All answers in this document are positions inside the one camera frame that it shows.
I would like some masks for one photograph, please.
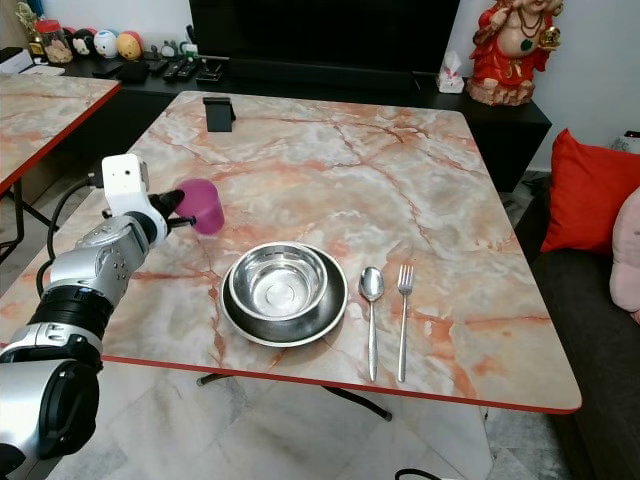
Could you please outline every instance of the spoon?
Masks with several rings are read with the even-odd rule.
[[[369,378],[375,382],[378,374],[378,344],[376,340],[376,316],[373,304],[384,292],[382,272],[375,267],[367,267],[360,275],[360,295],[369,302]]]

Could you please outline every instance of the gray sofa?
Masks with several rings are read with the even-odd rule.
[[[549,218],[545,189],[516,235],[582,392],[577,413],[552,420],[576,480],[640,480],[640,326],[611,300],[611,257],[540,253]]]

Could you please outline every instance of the pink cushion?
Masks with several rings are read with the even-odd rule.
[[[640,324],[640,188],[624,202],[613,227],[611,298]]]

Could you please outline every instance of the black phone stand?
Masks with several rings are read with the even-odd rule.
[[[230,132],[236,114],[229,97],[204,97],[208,132]]]

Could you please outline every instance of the metal bowl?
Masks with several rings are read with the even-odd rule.
[[[296,347],[311,343],[329,333],[347,308],[347,279],[340,265],[326,253],[310,248],[327,270],[327,291],[318,306],[309,313],[285,321],[264,321],[246,315],[231,298],[227,272],[220,288],[220,309],[245,338],[269,347]]]
[[[327,290],[327,269],[320,257],[297,243],[267,243],[231,268],[231,298],[246,315],[282,322],[309,313]]]

